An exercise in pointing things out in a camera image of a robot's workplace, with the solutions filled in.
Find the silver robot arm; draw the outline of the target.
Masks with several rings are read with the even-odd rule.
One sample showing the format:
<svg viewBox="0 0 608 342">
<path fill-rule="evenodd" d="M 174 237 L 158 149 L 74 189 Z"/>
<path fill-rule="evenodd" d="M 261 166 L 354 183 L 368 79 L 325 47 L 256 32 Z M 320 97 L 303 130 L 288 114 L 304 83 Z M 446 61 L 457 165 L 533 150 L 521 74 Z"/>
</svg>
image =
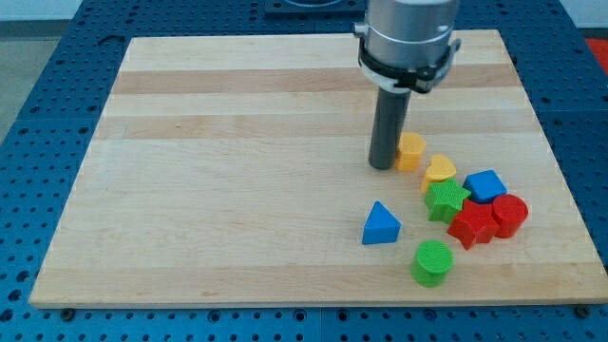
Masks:
<svg viewBox="0 0 608 342">
<path fill-rule="evenodd" d="M 449 73 L 461 41 L 450 39 L 459 0 L 370 0 L 353 25 L 363 74 L 394 94 L 428 93 Z"/>
</svg>

